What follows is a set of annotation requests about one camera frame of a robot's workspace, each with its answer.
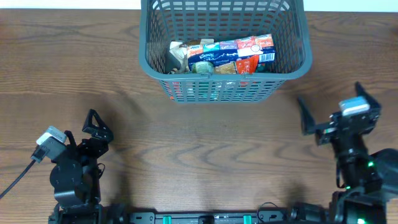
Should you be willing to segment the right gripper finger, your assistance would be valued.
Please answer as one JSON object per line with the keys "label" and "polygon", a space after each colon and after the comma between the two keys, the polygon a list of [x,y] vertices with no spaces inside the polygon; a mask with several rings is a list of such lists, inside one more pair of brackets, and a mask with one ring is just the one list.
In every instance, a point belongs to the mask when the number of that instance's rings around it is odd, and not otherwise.
{"label": "right gripper finger", "polygon": [[362,96],[363,98],[365,98],[365,100],[368,102],[368,104],[370,105],[371,109],[380,109],[381,105],[379,104],[379,102],[373,98],[365,89],[364,87],[360,84],[360,82],[356,82],[355,83],[355,90],[356,90],[356,94],[357,96]]}
{"label": "right gripper finger", "polygon": [[299,97],[297,98],[298,105],[300,108],[300,120],[301,120],[301,129],[303,135],[311,135],[315,134],[318,130],[321,130],[322,125],[317,124],[307,108],[304,100]]}

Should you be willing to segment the orange spaghetti package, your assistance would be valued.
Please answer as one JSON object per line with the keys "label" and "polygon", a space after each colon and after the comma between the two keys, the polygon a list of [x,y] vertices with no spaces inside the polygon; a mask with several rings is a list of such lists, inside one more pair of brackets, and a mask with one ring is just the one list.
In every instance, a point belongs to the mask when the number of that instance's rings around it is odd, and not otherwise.
{"label": "orange spaghetti package", "polygon": [[239,59],[214,68],[216,74],[252,74],[256,71],[259,61],[258,55],[246,59]]}

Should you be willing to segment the beige coffee snack bag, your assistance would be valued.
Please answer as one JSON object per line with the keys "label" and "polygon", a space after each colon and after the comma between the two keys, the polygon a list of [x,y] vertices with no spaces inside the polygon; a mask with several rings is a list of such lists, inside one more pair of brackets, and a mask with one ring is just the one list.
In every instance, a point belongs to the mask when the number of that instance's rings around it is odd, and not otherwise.
{"label": "beige coffee snack bag", "polygon": [[169,53],[172,56],[172,60],[177,61],[177,64],[173,66],[171,71],[169,71],[169,74],[189,72],[187,53],[187,49],[189,46],[213,44],[214,42],[215,41],[213,39],[198,39],[189,40],[186,42],[171,41],[169,46]]}

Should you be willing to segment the Kleenex tissue multipack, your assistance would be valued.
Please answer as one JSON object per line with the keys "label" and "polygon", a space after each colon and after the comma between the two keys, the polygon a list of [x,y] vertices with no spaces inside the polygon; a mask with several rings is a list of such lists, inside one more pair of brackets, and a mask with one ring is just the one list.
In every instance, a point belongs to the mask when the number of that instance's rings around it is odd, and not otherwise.
{"label": "Kleenex tissue multipack", "polygon": [[224,40],[213,44],[192,45],[187,49],[188,67],[191,70],[195,62],[211,62],[214,67],[259,56],[258,63],[273,62],[276,49],[271,34],[249,36],[234,40]]}

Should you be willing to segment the green lid Knorr jar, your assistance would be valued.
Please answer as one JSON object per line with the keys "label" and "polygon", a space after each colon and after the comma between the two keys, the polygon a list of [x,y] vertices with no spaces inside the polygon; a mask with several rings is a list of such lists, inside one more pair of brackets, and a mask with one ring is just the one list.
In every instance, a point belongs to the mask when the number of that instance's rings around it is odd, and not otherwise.
{"label": "green lid Knorr jar", "polygon": [[211,62],[201,61],[192,65],[192,73],[213,74],[214,66]]}

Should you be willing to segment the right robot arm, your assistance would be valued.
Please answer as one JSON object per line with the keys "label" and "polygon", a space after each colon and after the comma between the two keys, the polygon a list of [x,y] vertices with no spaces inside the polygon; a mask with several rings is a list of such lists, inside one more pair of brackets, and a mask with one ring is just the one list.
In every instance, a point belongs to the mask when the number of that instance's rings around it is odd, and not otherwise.
{"label": "right robot arm", "polygon": [[360,83],[356,96],[339,103],[330,121],[315,122],[302,98],[298,98],[302,132],[314,135],[321,146],[330,144],[336,161],[336,186],[328,208],[293,204],[286,214],[292,223],[386,223],[386,205],[397,198],[397,150],[370,154],[363,137],[378,122],[382,106]]}

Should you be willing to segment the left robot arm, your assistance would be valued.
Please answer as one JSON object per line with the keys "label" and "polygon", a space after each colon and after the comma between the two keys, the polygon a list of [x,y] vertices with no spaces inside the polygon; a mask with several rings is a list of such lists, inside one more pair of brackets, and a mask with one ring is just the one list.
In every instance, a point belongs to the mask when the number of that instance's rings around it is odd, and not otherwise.
{"label": "left robot arm", "polygon": [[70,131],[70,143],[56,159],[50,174],[57,204],[49,223],[128,223],[123,204],[103,207],[100,204],[100,178],[104,169],[98,162],[108,152],[113,132],[99,114],[90,109],[82,131],[91,135],[77,144]]}

